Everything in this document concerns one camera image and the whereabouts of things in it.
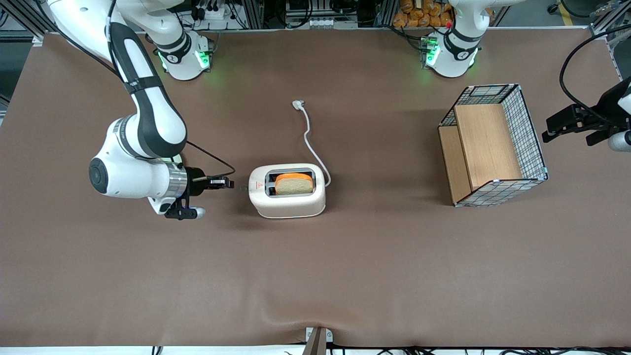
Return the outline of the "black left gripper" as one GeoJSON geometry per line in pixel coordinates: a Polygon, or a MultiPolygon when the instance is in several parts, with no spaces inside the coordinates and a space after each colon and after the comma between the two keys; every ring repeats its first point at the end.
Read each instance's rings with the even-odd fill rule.
{"type": "Polygon", "coordinates": [[[592,107],[601,118],[590,114],[577,104],[571,104],[546,119],[546,131],[542,133],[543,143],[568,133],[580,133],[595,130],[586,136],[587,146],[606,142],[609,147],[615,147],[615,139],[611,137],[617,132],[624,131],[624,110],[618,101],[624,93],[604,93],[597,104],[592,107]]]}

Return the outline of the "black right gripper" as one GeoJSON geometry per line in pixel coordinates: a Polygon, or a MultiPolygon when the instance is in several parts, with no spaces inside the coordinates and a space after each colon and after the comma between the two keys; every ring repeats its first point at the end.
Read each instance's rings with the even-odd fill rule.
{"type": "Polygon", "coordinates": [[[199,168],[186,168],[187,173],[187,189],[186,195],[189,197],[199,196],[205,189],[234,189],[235,182],[228,176],[208,176],[199,168]]]}

